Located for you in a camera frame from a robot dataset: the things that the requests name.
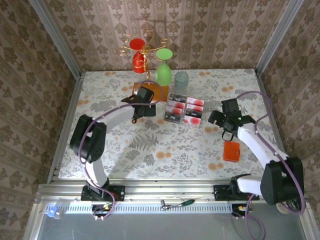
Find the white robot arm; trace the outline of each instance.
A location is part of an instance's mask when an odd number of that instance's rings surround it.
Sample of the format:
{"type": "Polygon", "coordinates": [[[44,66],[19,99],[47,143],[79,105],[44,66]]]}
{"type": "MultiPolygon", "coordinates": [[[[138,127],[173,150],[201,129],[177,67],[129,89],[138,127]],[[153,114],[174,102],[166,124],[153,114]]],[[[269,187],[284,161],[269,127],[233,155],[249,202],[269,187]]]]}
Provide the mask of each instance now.
{"type": "Polygon", "coordinates": [[[255,120],[249,115],[242,116],[236,98],[222,101],[222,112],[213,111],[208,121],[224,129],[222,138],[225,132],[229,132],[232,138],[236,136],[244,142],[264,168],[262,177],[242,174],[231,178],[229,189],[235,199],[243,193],[250,193],[262,196],[268,204],[274,205],[298,199],[301,197],[299,190],[304,194],[300,159],[289,157],[261,136],[255,120]]]}
{"type": "Polygon", "coordinates": [[[123,201],[125,186],[109,185],[102,164],[101,156],[105,149],[106,133],[124,121],[132,120],[135,124],[141,117],[155,116],[156,106],[150,105],[153,97],[153,91],[141,87],[137,94],[123,99],[120,105],[97,122],[87,115],[79,118],[70,140],[70,147],[76,156],[80,151],[84,171],[88,177],[87,184],[82,189],[82,201],[109,201],[110,195],[102,189],[115,193],[119,196],[119,201],[123,201]]]}

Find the blue object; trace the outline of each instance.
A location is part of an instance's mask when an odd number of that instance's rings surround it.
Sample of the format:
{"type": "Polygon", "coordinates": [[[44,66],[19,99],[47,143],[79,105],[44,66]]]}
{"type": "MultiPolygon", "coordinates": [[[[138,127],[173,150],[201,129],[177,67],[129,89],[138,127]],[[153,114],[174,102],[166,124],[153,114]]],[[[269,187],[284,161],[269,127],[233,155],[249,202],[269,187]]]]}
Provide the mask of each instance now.
{"type": "Polygon", "coordinates": [[[57,208],[56,206],[50,207],[49,212],[48,212],[48,214],[47,214],[48,217],[54,218],[55,215],[56,215],[56,213],[57,213],[57,211],[58,211],[58,208],[57,208]]]}

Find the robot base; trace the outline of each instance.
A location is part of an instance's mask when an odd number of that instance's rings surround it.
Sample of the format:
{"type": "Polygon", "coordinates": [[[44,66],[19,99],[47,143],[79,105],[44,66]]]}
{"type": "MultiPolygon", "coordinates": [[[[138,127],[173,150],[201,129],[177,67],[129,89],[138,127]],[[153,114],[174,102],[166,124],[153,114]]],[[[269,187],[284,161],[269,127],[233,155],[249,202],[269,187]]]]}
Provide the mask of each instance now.
{"type": "MultiPolygon", "coordinates": [[[[101,188],[114,193],[116,201],[123,202],[125,200],[125,186],[109,185],[109,181],[107,181],[101,188]]],[[[108,193],[95,188],[87,182],[82,188],[81,201],[112,202],[112,198],[108,193]]]]}
{"type": "MultiPolygon", "coordinates": [[[[232,194],[230,185],[214,185],[213,186],[215,201],[247,201],[251,193],[237,193],[236,196],[232,194]]],[[[254,196],[253,201],[258,201],[259,196],[254,196]]]]}

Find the patterned wallpaper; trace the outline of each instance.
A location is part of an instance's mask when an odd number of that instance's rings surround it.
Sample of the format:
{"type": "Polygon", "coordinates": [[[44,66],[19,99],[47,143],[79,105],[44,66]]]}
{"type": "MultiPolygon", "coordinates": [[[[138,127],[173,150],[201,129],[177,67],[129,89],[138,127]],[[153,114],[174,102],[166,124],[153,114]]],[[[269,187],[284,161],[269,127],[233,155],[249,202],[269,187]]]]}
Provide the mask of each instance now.
{"type": "Polygon", "coordinates": [[[133,54],[120,57],[116,49],[123,36],[143,38],[145,30],[170,40],[172,69],[254,68],[289,0],[44,2],[85,72],[132,69],[133,54]]]}
{"type": "Polygon", "coordinates": [[[0,0],[0,239],[21,239],[75,80],[27,0],[0,0]]]}
{"type": "Polygon", "coordinates": [[[288,154],[304,166],[320,226],[320,1],[305,0],[262,75],[288,154]]]}

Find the table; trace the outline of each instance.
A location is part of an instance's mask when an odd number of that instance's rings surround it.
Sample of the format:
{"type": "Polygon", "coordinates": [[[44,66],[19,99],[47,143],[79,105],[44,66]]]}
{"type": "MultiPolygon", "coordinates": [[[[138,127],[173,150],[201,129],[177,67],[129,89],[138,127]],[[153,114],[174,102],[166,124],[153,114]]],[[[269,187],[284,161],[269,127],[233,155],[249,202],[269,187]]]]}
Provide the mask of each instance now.
{"type": "MultiPolygon", "coordinates": [[[[172,71],[172,78],[178,70],[172,71]]],[[[240,161],[223,160],[222,129],[210,124],[213,110],[222,110],[221,101],[247,91],[260,91],[253,69],[186,70],[189,85],[186,95],[205,100],[200,129],[164,121],[165,102],[156,105],[155,117],[144,117],[136,124],[126,121],[106,135],[102,163],[110,178],[229,178],[252,173],[262,176],[263,168],[250,149],[239,139],[240,161]]],[[[93,118],[117,106],[131,95],[134,82],[145,74],[133,71],[86,72],[68,143],[81,115],[93,118]]],[[[261,96],[250,93],[238,100],[243,115],[254,119],[266,114],[261,96]]],[[[259,123],[261,133],[275,143],[269,118],[259,123]]],[[[85,178],[81,164],[69,144],[60,165],[59,178],[85,178]]]]}

